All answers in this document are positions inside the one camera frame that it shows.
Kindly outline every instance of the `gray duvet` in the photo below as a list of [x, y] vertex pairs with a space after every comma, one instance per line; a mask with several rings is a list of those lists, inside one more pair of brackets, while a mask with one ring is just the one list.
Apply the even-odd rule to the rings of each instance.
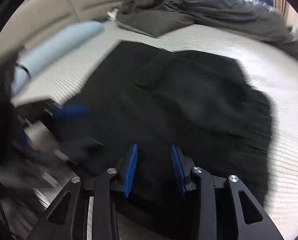
[[284, 19], [249, 1], [125, 0], [116, 20], [151, 37], [192, 24], [222, 28], [266, 42], [298, 60], [298, 41]]

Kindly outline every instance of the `white bed sheet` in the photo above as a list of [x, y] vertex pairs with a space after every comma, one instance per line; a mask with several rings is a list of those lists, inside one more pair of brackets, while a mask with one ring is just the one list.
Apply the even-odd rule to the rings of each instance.
[[119, 40], [140, 41], [169, 51], [200, 50], [237, 59], [247, 82], [271, 102], [269, 191], [265, 210], [285, 240], [298, 234], [298, 62], [265, 43], [220, 29], [192, 25], [158, 39], [105, 23], [105, 31], [54, 62], [18, 94], [17, 105], [45, 97], [64, 103]]

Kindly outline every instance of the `triangular cutout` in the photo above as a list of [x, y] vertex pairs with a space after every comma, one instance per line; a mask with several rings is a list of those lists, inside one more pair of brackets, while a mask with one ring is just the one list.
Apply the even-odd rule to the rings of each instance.
[[239, 198], [242, 206], [244, 222], [247, 225], [261, 222], [263, 220], [261, 213], [257, 210], [255, 205], [243, 190], [239, 190]]
[[50, 223], [63, 225], [66, 220], [71, 194], [67, 192], [48, 218]]

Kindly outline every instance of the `blue rubber fingertip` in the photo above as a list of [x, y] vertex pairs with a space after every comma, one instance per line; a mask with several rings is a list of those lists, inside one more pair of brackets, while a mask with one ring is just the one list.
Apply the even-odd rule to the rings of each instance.
[[172, 159], [175, 178], [177, 180], [178, 190], [180, 191], [181, 195], [184, 196], [187, 191], [185, 187], [184, 172], [183, 172], [175, 145], [172, 145], [171, 147], [171, 159]]
[[136, 165], [138, 159], [138, 145], [135, 144], [132, 148], [132, 154], [130, 157], [129, 164], [127, 166], [125, 178], [124, 178], [124, 186], [123, 186], [123, 194], [125, 197], [129, 196], [129, 193], [132, 188], [133, 177], [135, 175]]
[[81, 117], [89, 112], [91, 110], [84, 106], [64, 106], [63, 108], [54, 107], [51, 109], [52, 118], [56, 120]]

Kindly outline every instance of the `striped curtain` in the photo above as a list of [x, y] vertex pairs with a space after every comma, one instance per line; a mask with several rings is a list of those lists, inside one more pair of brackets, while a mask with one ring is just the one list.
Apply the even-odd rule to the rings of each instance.
[[289, 11], [289, 3], [287, 0], [272, 0], [273, 1], [273, 6], [277, 8], [280, 12], [281, 15], [284, 17], [285, 20], [287, 20], [287, 15]]

